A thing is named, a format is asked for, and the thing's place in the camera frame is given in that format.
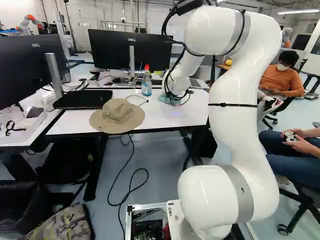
ceiling light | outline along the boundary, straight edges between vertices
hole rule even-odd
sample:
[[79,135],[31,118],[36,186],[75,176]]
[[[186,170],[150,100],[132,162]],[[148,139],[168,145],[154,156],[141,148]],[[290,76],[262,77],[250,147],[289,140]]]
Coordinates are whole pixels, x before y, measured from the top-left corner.
[[282,11],[278,12],[279,15],[285,15],[285,14],[310,14],[310,13],[318,13],[320,12],[320,9],[305,9],[305,10],[295,10],[295,11]]

computer monitor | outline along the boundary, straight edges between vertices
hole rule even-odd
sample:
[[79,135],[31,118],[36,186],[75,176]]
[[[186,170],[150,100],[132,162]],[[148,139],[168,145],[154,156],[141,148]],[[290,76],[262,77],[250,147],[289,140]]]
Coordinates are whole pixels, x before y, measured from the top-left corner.
[[166,70],[170,66],[172,44],[165,36],[136,32],[89,29],[94,65],[102,69],[129,69],[129,46],[134,46],[135,69]]
[[46,53],[54,53],[61,79],[68,68],[58,35],[0,37],[0,110],[51,83]]

water bottle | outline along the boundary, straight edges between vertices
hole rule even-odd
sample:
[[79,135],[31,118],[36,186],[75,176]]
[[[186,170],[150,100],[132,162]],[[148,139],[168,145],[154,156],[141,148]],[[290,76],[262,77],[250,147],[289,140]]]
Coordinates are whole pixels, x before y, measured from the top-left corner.
[[151,74],[149,71],[149,65],[144,67],[143,81],[141,83],[141,93],[142,95],[149,97],[152,94],[152,83],[151,83]]

chair wheel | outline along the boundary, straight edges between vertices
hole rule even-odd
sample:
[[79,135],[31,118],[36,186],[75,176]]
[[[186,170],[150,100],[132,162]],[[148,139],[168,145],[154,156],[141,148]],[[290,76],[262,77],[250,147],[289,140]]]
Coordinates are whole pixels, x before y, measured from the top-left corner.
[[278,233],[280,233],[282,236],[288,236],[289,232],[287,231],[287,226],[283,225],[283,224],[278,224],[278,226],[276,227],[276,230],[278,231]]

orange shirt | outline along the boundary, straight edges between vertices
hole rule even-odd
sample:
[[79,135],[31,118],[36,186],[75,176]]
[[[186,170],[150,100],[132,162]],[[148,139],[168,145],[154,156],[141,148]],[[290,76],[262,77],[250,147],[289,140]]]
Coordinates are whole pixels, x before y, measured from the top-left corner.
[[285,97],[301,97],[305,94],[299,74],[291,68],[279,71],[277,65],[268,66],[260,80],[260,87],[278,89]]

